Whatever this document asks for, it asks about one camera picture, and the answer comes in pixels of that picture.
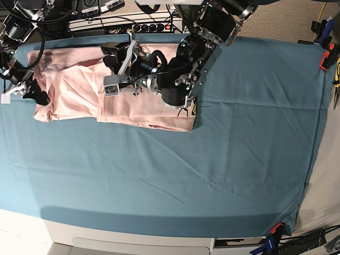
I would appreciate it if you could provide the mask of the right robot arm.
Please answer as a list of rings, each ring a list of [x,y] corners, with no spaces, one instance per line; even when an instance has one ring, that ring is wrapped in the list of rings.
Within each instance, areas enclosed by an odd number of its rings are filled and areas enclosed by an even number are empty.
[[[36,104],[46,106],[49,98],[33,78],[33,68],[37,66],[45,49],[45,36],[38,23],[44,21],[54,7],[54,1],[14,1],[10,13],[3,21],[1,29],[1,79],[10,85],[3,85],[1,103],[9,104],[11,95],[21,95],[33,99]],[[41,38],[37,58],[23,66],[14,54],[31,34],[37,31]]]

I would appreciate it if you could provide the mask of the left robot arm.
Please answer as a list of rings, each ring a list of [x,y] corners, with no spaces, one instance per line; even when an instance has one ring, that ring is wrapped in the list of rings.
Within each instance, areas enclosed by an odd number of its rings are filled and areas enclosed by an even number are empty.
[[[233,43],[257,7],[248,1],[204,1],[196,10],[176,6],[190,34],[180,41],[170,61],[160,50],[146,53],[134,32],[130,32],[127,42],[103,44],[104,63],[113,72],[104,77],[105,97],[122,92],[137,96],[146,88],[161,94],[166,106],[188,109],[197,101],[221,45]]]

